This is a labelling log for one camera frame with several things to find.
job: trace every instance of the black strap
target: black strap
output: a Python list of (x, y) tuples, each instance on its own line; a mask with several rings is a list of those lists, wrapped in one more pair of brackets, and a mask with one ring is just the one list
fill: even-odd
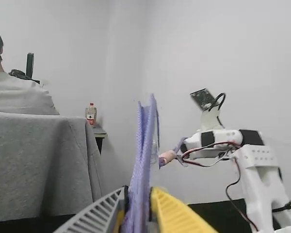
[(290, 210), (290, 209), (291, 209), (291, 201), (289, 201), (287, 204), (285, 204), (284, 207), (280, 207), (280, 208), (277, 208), (277, 209), (273, 209), (272, 212), (273, 213), (277, 213), (277, 212), (280, 212), (280, 211)]

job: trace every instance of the small bottle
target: small bottle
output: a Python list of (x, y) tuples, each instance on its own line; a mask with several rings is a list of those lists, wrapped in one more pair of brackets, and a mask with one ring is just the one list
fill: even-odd
[(95, 125), (96, 118), (97, 118), (97, 108), (94, 107), (94, 103), (90, 103), (86, 114), (86, 119), (88, 120), (90, 125)]

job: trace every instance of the black wire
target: black wire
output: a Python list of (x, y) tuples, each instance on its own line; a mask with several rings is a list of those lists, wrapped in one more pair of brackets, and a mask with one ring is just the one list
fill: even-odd
[(235, 184), (237, 184), (240, 180), (241, 180), (241, 169), (239, 168), (239, 164), (238, 164), (238, 162), (237, 162), (237, 159), (235, 158), (235, 163), (236, 163), (236, 165), (237, 165), (237, 169), (238, 169), (238, 173), (239, 173), (239, 177), (238, 177), (238, 179), (237, 179), (237, 181), (235, 181), (234, 183), (231, 183), (231, 184), (229, 184), (226, 188), (225, 188), (225, 193), (226, 193), (226, 196), (227, 196), (227, 198), (229, 199), (229, 201), (232, 203), (232, 205), (234, 206), (234, 208), (240, 213), (240, 215), (244, 218), (244, 220), (246, 220), (246, 222), (248, 222), (249, 224), (251, 224), (254, 228), (255, 228), (255, 230), (258, 232), (259, 230), (258, 230), (258, 228), (257, 228), (257, 226), (256, 226), (256, 224), (254, 224), (254, 222), (253, 221), (251, 221), (251, 219), (246, 215), (246, 214), (244, 214), (236, 205), (235, 205), (235, 203), (233, 202), (233, 199), (230, 197), (230, 195), (228, 194), (228, 188), (230, 188), (231, 186), (233, 186), (233, 185), (235, 185)]
[(225, 93), (221, 93), (221, 94), (219, 94), (219, 95), (214, 99), (212, 105), (211, 105), (210, 108), (208, 109), (209, 112), (210, 112), (211, 109), (216, 105), (216, 103), (217, 103), (217, 101), (219, 100), (219, 98), (221, 98), (222, 96), (223, 96), (223, 99), (222, 99), (222, 101), (221, 101), (220, 104), (219, 104), (219, 110), (220, 110), (220, 108), (222, 107), (222, 104), (224, 103), (225, 98), (226, 98), (226, 94), (225, 94)]

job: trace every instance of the cable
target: cable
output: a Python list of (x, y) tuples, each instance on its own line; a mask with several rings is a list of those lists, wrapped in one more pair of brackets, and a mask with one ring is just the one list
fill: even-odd
[(190, 150), (187, 150), (186, 152), (184, 152), (181, 156), (181, 159), (183, 162), (186, 162), (186, 163), (189, 163), (189, 164), (194, 164), (194, 165), (197, 165), (197, 166), (203, 166), (203, 167), (207, 167), (207, 166), (204, 166), (200, 163), (197, 163), (197, 162), (193, 162), (191, 160), (187, 160), (185, 159), (190, 153), (192, 152), (195, 152), (195, 151), (199, 151), (199, 150), (203, 150), (205, 148), (210, 148), (210, 147), (213, 147), (215, 145), (221, 145), (221, 144), (228, 144), (228, 145), (234, 145), (235, 147), (238, 147), (240, 148), (241, 146), (235, 142), (232, 142), (232, 141), (226, 141), (226, 142), (216, 142), (216, 143), (212, 143), (212, 144), (209, 144), (207, 146), (204, 146), (204, 147), (199, 147), (199, 148), (194, 148), (194, 149), (190, 149)]
[(225, 98), (226, 98), (226, 94), (225, 93), (221, 93), (219, 94), (213, 101), (212, 105), (210, 106), (210, 108), (208, 109), (208, 111), (210, 112), (211, 109), (216, 105), (217, 101), (219, 100), (219, 98), (221, 98), (223, 96), (223, 99), (221, 100), (220, 104), (219, 104), (219, 110), (220, 108), (222, 107), (222, 104), (224, 103), (225, 101)]
[(224, 153), (224, 155), (223, 155), (221, 158), (219, 158), (217, 161), (215, 161), (213, 164), (211, 164), (211, 165), (203, 165), (203, 167), (211, 167), (211, 166), (213, 166), (213, 165), (216, 165), (218, 162), (220, 162), (221, 160), (223, 160), (223, 159), (227, 156), (227, 154), (228, 154), (229, 151), (230, 151), (230, 150), (227, 150), (227, 151)]
[(237, 159), (235, 158), (235, 163), (236, 163), (236, 166), (237, 166), (237, 169), (238, 169), (238, 173), (239, 173), (239, 177), (237, 179), (237, 181), (233, 182), (233, 183), (230, 183), (226, 188), (225, 188), (225, 193), (226, 193), (226, 196), (227, 198), (229, 199), (229, 201), (232, 203), (232, 205), (234, 206), (234, 208), (240, 213), (240, 215), (243, 217), (243, 219), (248, 222), (249, 224), (251, 224), (254, 229), (258, 232), (258, 228), (256, 226), (256, 224), (254, 224), (253, 221), (251, 221), (251, 219), (246, 215), (244, 214), (236, 205), (235, 203), (233, 202), (233, 199), (230, 197), (230, 195), (228, 194), (228, 188), (230, 188), (231, 186), (233, 185), (236, 185), (240, 180), (241, 180), (241, 169), (239, 168), (239, 164), (237, 162)]

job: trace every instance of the red wire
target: red wire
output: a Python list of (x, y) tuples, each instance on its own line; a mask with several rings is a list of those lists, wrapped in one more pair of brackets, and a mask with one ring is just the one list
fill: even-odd
[(183, 162), (186, 162), (186, 163), (189, 163), (189, 164), (194, 164), (194, 165), (197, 165), (197, 166), (202, 166), (202, 167), (208, 167), (208, 166), (205, 166), (205, 165), (202, 165), (200, 163), (197, 163), (197, 162), (194, 162), (192, 160), (188, 160), (188, 159), (184, 159), (184, 157), (186, 157), (188, 154), (192, 153), (192, 152), (195, 152), (195, 151), (199, 151), (199, 150), (203, 150), (205, 148), (210, 148), (210, 147), (213, 147), (215, 145), (221, 145), (221, 144), (228, 144), (228, 145), (234, 145), (238, 148), (240, 148), (241, 146), (239, 144), (237, 144), (236, 142), (232, 142), (232, 141), (226, 141), (226, 142), (215, 142), (215, 143), (212, 143), (212, 144), (209, 144), (207, 146), (204, 146), (204, 147), (199, 147), (199, 148), (194, 148), (194, 149), (190, 149), (186, 152), (184, 152), (181, 156), (181, 159)]

